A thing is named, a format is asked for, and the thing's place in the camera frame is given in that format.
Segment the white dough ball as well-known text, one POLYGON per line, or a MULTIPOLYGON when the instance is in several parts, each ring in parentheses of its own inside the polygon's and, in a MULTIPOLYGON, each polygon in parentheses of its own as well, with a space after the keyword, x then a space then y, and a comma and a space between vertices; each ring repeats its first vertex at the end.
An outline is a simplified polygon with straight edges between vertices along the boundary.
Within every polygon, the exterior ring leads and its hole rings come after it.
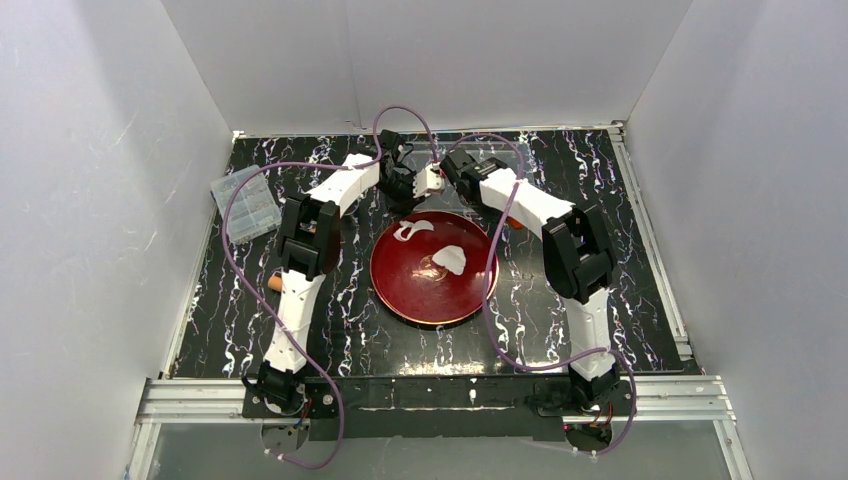
POLYGON ((442 247, 432 255, 432 261, 456 276, 464 273, 467 263, 464 249, 458 245, 442 247))

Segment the round red tray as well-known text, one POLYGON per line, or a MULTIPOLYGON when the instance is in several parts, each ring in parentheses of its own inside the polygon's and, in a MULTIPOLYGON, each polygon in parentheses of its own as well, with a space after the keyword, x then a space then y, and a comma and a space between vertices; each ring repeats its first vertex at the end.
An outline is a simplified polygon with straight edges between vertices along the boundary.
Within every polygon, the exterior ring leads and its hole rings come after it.
POLYGON ((394 222, 377 239, 370 258, 370 278, 383 304, 402 319, 427 327, 449 326, 481 309, 483 293, 494 293, 498 263, 486 269, 490 239, 472 220, 447 211, 420 211, 394 222), (400 242, 393 236, 401 220, 428 220, 434 231, 400 242), (461 276, 432 261, 447 245, 466 256, 461 276))

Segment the wooden dough roller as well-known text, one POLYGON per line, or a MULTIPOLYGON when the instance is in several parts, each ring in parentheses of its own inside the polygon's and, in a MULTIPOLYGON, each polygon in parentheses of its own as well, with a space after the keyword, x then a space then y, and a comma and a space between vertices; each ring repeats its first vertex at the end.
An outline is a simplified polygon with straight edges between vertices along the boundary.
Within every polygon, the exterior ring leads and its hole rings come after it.
POLYGON ((282 293, 284 290, 282 277, 278 274, 270 276, 267 281, 267 287, 275 292, 282 293))

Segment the clear plastic tray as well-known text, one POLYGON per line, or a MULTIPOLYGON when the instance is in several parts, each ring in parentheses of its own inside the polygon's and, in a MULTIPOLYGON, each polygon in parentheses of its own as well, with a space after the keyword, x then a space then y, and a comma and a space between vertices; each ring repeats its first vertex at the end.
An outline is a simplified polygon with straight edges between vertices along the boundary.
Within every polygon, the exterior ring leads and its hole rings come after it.
POLYGON ((481 184, 501 170, 510 167, 501 159, 490 157, 475 160, 465 150, 455 150, 436 164, 429 164, 414 172, 402 160, 401 154, 386 174, 382 187, 386 195, 398 202, 420 202, 434 194, 441 194, 451 186, 465 201, 482 205, 481 184))

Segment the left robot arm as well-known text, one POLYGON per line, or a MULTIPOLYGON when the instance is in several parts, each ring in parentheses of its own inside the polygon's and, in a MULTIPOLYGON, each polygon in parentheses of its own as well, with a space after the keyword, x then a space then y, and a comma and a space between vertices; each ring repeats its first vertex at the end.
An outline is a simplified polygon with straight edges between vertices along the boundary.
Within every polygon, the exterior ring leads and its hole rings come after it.
POLYGON ((280 228, 279 320, 255 381, 245 382, 254 396, 284 415, 293 414, 303 402, 295 375, 307 364, 303 352, 320 287, 339 262, 342 215, 373 187, 396 201, 414 199, 416 173, 402 164, 403 137, 383 130, 377 140, 378 152, 350 154, 342 168, 318 186, 286 198, 280 228))

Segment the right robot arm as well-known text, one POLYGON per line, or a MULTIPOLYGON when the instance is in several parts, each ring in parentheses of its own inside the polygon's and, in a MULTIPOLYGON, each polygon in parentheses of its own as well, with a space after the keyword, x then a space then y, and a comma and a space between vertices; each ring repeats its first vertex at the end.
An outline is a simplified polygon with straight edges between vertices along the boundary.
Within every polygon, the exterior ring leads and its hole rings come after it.
POLYGON ((446 155, 440 168, 461 198, 501 212, 542 241, 546 281, 566 310, 570 400, 585 409, 605 402, 620 373, 610 352, 608 319, 617 259, 601 209, 546 193, 497 158, 476 160, 459 150, 446 155))

